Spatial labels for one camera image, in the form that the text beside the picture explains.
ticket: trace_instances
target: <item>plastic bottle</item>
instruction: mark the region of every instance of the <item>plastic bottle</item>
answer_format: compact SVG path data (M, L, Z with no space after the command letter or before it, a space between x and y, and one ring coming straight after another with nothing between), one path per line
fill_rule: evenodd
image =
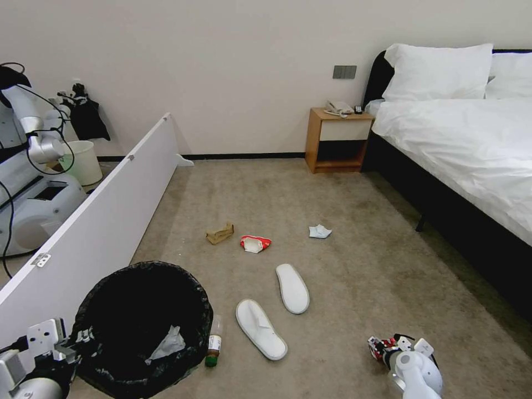
M218 356L220 355L220 347L222 346L222 331L222 317L220 315L214 315L207 357L205 358L205 365L207 367L214 367L218 364Z

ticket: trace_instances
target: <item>nightstand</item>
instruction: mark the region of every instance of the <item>nightstand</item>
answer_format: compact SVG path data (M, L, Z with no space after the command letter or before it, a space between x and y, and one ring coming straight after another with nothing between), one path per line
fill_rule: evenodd
M311 108L305 150L310 171L360 172L374 119L367 113L340 118Z

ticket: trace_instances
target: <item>green bottle cap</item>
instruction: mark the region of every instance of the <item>green bottle cap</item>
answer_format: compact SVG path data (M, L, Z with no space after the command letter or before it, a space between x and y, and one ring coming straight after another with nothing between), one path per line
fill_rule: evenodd
M214 367L218 364L218 358L216 356L207 356L205 358L205 365L207 367Z

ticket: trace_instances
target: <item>white wall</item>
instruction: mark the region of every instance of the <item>white wall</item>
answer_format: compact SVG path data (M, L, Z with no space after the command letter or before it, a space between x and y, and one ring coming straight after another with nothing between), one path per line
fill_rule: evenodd
M299 152L309 108L359 103L391 43L532 48L531 15L530 0L3 0L0 62L46 95L81 78L109 120L99 155L165 111L184 154ZM332 80L335 64L355 80Z

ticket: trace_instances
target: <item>telephone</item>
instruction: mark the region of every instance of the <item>telephone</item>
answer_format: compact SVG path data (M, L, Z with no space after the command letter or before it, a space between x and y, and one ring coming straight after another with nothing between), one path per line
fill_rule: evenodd
M327 101L324 112L329 115L347 117L354 114L355 110L343 101Z

